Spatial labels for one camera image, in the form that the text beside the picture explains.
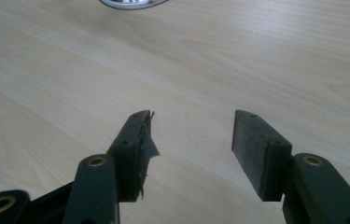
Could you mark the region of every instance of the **light wood grain surface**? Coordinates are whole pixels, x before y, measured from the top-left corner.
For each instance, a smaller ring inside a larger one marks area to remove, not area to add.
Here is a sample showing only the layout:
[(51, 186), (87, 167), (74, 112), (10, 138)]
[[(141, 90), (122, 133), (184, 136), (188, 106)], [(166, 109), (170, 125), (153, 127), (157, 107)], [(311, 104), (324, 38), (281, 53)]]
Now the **light wood grain surface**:
[(122, 223), (284, 223), (231, 152), (234, 112), (350, 184), (350, 1), (0, 0), (0, 191), (72, 181), (143, 109), (161, 156)]

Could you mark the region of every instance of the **black plastic part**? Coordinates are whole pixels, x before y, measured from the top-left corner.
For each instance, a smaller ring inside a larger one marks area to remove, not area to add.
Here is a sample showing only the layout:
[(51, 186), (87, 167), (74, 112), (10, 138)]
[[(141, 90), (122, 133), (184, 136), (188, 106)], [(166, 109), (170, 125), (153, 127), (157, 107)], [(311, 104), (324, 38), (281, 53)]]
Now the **black plastic part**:
[(23, 190), (0, 192), (0, 223), (28, 223), (24, 216), (30, 203), (29, 195)]
[(232, 151), (258, 196), (264, 202), (280, 202), (283, 172), (291, 160), (288, 140), (259, 116), (237, 110)]
[(350, 224), (350, 186), (329, 161), (301, 153), (290, 170), (310, 223)]
[(160, 155), (151, 139), (148, 110), (129, 116), (108, 149), (116, 164), (119, 202), (136, 202), (147, 176), (149, 160)]
[(80, 162), (63, 224), (119, 223), (114, 160), (90, 156)]
[(69, 200), (73, 182), (66, 184), (31, 203), (31, 223), (60, 224), (63, 220), (64, 209)]

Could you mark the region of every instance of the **rectangular black block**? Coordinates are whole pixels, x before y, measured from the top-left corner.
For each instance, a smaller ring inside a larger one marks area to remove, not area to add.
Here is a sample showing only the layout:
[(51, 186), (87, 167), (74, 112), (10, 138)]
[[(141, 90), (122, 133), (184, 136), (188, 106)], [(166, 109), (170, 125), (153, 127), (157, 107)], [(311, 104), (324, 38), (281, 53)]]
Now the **rectangular black block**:
[(264, 202), (280, 202), (284, 168), (291, 160), (291, 144), (259, 116), (237, 110), (232, 151), (256, 193)]

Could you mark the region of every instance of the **metal ring insert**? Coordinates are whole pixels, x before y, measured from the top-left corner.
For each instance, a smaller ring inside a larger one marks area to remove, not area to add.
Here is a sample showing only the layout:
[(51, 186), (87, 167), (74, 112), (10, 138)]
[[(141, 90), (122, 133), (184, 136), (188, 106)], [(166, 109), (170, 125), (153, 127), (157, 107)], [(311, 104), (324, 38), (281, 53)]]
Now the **metal ring insert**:
[(104, 157), (95, 157), (88, 161), (89, 166), (100, 166), (105, 163)]
[(302, 160), (310, 165), (313, 165), (313, 166), (322, 166), (323, 165), (322, 160), (320, 160), (317, 157), (313, 157), (313, 156), (305, 156), (302, 158)]
[(0, 213), (6, 211), (8, 208), (14, 205), (16, 201), (17, 200), (12, 195), (0, 197)]

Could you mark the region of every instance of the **black bracket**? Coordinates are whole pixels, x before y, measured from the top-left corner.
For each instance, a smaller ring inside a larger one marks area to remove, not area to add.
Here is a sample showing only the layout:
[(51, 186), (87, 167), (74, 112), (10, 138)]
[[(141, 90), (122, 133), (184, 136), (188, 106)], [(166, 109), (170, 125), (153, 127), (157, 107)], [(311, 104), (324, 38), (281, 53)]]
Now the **black bracket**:
[(288, 224), (350, 224), (350, 186), (322, 157), (291, 144), (259, 116), (237, 110), (232, 151), (258, 196), (280, 202)]
[(0, 224), (119, 223), (119, 203), (136, 202), (148, 162), (159, 152), (148, 110), (131, 115), (106, 154), (79, 163), (75, 181), (30, 201), (23, 190), (0, 192)]

